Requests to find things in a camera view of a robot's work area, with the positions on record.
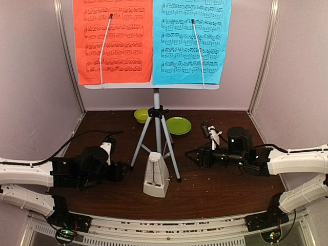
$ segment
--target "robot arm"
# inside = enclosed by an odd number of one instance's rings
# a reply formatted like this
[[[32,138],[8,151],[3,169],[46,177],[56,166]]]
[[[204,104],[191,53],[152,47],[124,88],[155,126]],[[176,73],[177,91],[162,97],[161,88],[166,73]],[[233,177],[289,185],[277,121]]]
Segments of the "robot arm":
[[[256,176],[291,172],[320,173],[302,186],[273,196],[266,212],[247,216],[245,220],[249,231],[286,223],[289,221],[287,213],[328,195],[328,145],[297,150],[284,150],[275,145],[269,145],[273,148],[266,148],[268,145],[254,147],[249,131],[233,127],[227,132],[228,147],[213,148],[214,133],[209,131],[209,124],[202,124],[201,128],[212,144],[186,152],[186,157],[199,167],[210,168],[218,163],[224,167],[239,167]]]
[[[87,232],[91,218],[72,214],[66,200],[56,195],[44,195],[16,184],[42,185],[83,190],[102,182],[121,181],[128,165],[113,162],[115,140],[106,139],[100,147],[86,147],[74,158],[52,158],[50,161],[21,161],[0,158],[0,201],[39,212],[50,224]]]

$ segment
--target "sheet music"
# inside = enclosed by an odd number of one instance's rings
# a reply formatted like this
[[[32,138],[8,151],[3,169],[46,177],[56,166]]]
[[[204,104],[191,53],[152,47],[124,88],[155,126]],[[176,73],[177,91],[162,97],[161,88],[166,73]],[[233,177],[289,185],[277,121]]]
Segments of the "sheet music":
[[[231,0],[154,0],[154,84],[219,84],[226,55]]]
[[[74,0],[75,52],[80,85],[149,82],[152,72],[152,0]]]

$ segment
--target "black cable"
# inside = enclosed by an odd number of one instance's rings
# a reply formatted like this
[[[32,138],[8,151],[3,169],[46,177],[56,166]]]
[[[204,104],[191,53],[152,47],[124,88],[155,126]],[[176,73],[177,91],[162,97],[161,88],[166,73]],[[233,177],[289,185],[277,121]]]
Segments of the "black cable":
[[[226,140],[221,136],[221,134],[219,135],[219,138],[220,138],[223,142],[225,142],[226,144],[228,143],[228,141],[226,141]]]
[[[242,168],[240,166],[238,167],[238,170],[240,171],[239,176],[242,176],[244,174],[244,172],[242,171]]]
[[[68,229],[68,228],[59,228],[59,229],[57,229],[56,227],[53,226],[53,224],[51,224],[48,221],[48,219],[45,215],[43,215],[43,214],[41,214],[41,215],[46,220],[47,224],[50,225],[52,227],[52,229],[54,229],[56,231],[55,232],[55,239],[59,244],[65,244],[65,245],[70,244],[77,237],[77,232],[73,232],[71,229]],[[65,241],[63,239],[60,239],[60,238],[58,238],[59,236],[62,237],[62,238],[68,239],[69,241]]]
[[[319,152],[319,151],[327,151],[327,150],[328,149],[294,150],[294,151],[291,151],[290,154],[305,153],[305,152]]]
[[[262,148],[262,147],[273,147],[273,148],[279,150],[282,153],[288,153],[287,150],[285,150],[281,147],[278,147],[278,146],[274,145],[273,143],[266,143],[266,144],[263,144],[263,145],[257,145],[257,146],[254,146],[253,148],[258,149],[258,148]]]
[[[35,163],[20,163],[20,162],[10,162],[10,161],[1,161],[0,164],[5,164],[5,165],[16,165],[16,166],[40,166],[48,161],[51,161],[66,145],[68,145],[71,141],[73,141],[74,139],[81,137],[87,133],[93,133],[93,132],[98,132],[98,133],[106,133],[108,134],[107,137],[112,136],[114,134],[120,134],[123,133],[124,131],[103,131],[103,130],[91,130],[91,131],[87,131],[84,133],[80,133],[78,135],[75,135],[73,137],[71,137],[70,139],[68,139],[53,155],[51,155],[49,158],[42,160],[42,161],[38,161]]]
[[[292,231],[292,229],[295,225],[295,221],[296,221],[296,209],[294,209],[294,220],[293,220],[292,226],[290,227],[289,231],[283,236],[283,238],[278,240],[278,242],[283,241],[289,235],[289,233]]]

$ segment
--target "gray wall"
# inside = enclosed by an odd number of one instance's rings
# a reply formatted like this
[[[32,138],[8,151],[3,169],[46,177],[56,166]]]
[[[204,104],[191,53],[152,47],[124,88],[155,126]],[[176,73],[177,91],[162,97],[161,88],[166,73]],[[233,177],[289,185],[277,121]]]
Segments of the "gray wall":
[[[328,143],[328,2],[282,0],[275,46],[255,122],[283,148]],[[315,174],[285,175],[294,188]],[[308,206],[318,245],[328,242],[328,200]]]
[[[0,156],[42,159],[70,136],[75,100],[52,0],[0,0]],[[0,203],[0,244],[18,244],[27,211]]]
[[[62,0],[62,3],[71,56],[75,61],[72,1]],[[262,58],[270,9],[270,0],[233,0],[220,89],[161,90],[165,108],[248,109]],[[87,110],[127,110],[153,105],[150,89],[88,90],[80,87],[80,92]]]

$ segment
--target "tripod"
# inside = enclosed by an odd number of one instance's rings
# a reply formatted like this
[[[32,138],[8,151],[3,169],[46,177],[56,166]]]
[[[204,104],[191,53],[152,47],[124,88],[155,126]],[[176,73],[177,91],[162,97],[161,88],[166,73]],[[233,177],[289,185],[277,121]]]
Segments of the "tripod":
[[[180,177],[178,165],[176,163],[174,152],[173,152],[172,137],[171,137],[171,134],[169,132],[169,129],[168,129],[168,126],[167,126],[166,120],[165,120],[165,114],[167,112],[168,112],[168,110],[164,110],[163,106],[160,105],[160,103],[159,103],[159,89],[154,89],[154,107],[152,107],[151,109],[148,110],[148,118],[146,120],[145,126],[143,127],[143,130],[142,130],[142,133],[141,133],[137,148],[135,149],[130,169],[133,169],[133,167],[134,167],[134,163],[137,159],[138,153],[140,151],[140,147],[142,147],[143,149],[145,149],[149,153],[151,152],[151,150],[149,148],[147,148],[142,142],[143,142],[144,137],[146,135],[146,132],[147,132],[150,121],[152,120],[152,118],[155,118],[157,152],[162,154],[161,130],[160,130],[160,124],[162,124],[164,134],[165,134],[165,138],[166,138],[166,144],[168,145],[168,148],[169,148],[169,152],[167,154],[165,154],[163,156],[163,158],[165,159],[165,158],[171,156],[177,181],[181,182],[181,177]]]

